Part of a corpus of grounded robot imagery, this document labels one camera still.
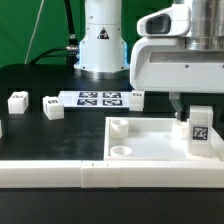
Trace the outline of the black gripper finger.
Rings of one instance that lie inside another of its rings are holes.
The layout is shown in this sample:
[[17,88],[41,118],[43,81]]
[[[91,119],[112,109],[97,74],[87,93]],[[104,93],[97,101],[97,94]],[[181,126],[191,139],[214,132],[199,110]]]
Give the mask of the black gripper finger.
[[170,92],[169,93],[169,101],[172,104],[173,108],[176,111],[176,118],[181,121],[182,120],[182,110],[183,105],[180,99],[181,94],[178,92]]

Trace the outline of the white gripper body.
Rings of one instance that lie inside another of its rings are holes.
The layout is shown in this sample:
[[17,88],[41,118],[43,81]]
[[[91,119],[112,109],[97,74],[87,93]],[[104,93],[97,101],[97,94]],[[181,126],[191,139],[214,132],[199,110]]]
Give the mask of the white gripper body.
[[224,51],[191,51],[183,38],[147,38],[132,49],[130,83],[135,90],[224,93]]

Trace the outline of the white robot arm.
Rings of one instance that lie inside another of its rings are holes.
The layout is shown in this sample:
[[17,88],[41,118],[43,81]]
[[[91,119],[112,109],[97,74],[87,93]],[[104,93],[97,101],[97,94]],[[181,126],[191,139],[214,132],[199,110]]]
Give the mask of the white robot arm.
[[121,2],[85,0],[86,31],[74,66],[84,76],[129,71],[136,90],[167,92],[177,111],[186,93],[224,93],[224,0],[173,0],[141,18],[141,37],[126,58]]

